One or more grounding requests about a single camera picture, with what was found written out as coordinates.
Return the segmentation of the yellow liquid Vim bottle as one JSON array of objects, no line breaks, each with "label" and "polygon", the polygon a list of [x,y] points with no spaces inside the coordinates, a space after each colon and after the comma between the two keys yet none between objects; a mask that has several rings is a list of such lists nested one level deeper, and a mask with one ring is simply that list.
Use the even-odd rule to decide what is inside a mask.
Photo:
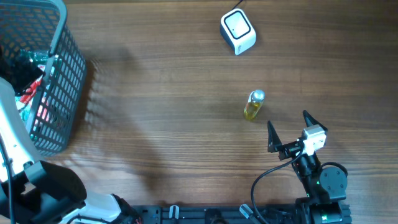
[{"label": "yellow liquid Vim bottle", "polygon": [[244,109],[244,117],[247,120],[253,120],[264,103],[266,94],[263,90],[254,90],[251,92]]}]

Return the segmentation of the grey plastic mesh basket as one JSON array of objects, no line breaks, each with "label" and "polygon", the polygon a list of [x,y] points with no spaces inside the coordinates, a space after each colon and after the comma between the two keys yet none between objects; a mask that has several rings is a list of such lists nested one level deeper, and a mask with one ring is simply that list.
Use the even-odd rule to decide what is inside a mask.
[{"label": "grey plastic mesh basket", "polygon": [[1,50],[7,63],[22,52],[47,56],[45,75],[23,122],[43,156],[62,152],[85,84],[86,63],[67,27],[63,1],[1,1]]}]

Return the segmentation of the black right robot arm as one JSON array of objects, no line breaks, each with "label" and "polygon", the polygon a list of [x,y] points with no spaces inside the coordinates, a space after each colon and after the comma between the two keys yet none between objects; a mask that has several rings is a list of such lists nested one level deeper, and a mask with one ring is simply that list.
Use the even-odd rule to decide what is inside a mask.
[{"label": "black right robot arm", "polygon": [[307,111],[303,111],[306,128],[295,141],[282,144],[271,122],[267,123],[268,151],[279,159],[291,159],[293,170],[302,183],[306,197],[295,201],[296,223],[351,223],[346,199],[348,171],[337,162],[321,163],[316,152],[326,143],[328,129]]}]

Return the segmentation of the white barcode scanner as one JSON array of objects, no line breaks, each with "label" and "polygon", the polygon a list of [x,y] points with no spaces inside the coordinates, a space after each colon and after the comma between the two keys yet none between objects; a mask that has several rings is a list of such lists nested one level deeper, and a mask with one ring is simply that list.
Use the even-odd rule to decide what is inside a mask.
[{"label": "white barcode scanner", "polygon": [[220,33],[235,55],[250,49],[257,39],[256,31],[240,8],[229,11],[221,18]]}]

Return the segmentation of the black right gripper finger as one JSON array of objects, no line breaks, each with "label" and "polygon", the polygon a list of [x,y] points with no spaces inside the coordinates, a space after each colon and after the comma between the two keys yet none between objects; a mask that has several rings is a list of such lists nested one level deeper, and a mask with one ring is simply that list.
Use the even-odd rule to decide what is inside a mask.
[{"label": "black right gripper finger", "polygon": [[324,131],[328,131],[328,128],[317,121],[307,110],[303,110],[303,118],[307,127],[319,125]]},{"label": "black right gripper finger", "polygon": [[267,122],[268,130],[268,152],[278,152],[282,150],[282,142],[271,121]]}]

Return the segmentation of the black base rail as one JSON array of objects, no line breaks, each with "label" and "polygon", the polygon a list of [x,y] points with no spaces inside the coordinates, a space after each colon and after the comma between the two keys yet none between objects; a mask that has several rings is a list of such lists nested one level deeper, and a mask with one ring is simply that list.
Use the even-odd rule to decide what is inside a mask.
[{"label": "black base rail", "polygon": [[[260,216],[246,204],[239,207],[160,207],[141,205],[133,207],[146,224],[211,224],[211,223],[261,223]],[[349,205],[271,204],[259,207],[267,223],[332,223],[351,224]]]}]

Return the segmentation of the red stick sachet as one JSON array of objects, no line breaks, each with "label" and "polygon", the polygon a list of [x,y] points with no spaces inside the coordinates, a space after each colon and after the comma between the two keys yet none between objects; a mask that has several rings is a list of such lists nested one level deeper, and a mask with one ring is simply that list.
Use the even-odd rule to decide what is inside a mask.
[{"label": "red stick sachet", "polygon": [[41,84],[42,77],[36,79],[36,81],[32,82],[32,84],[26,89],[25,93],[19,98],[19,101],[24,105],[27,105],[31,99],[37,93],[37,87]]}]

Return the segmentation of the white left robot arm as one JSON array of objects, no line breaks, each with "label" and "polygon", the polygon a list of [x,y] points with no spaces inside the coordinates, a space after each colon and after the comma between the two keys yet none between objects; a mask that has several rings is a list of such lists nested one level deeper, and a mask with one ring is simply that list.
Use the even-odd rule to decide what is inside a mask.
[{"label": "white left robot arm", "polygon": [[142,223],[124,199],[88,192],[74,171],[36,150],[14,97],[43,74],[28,58],[1,59],[1,215],[11,223]]}]

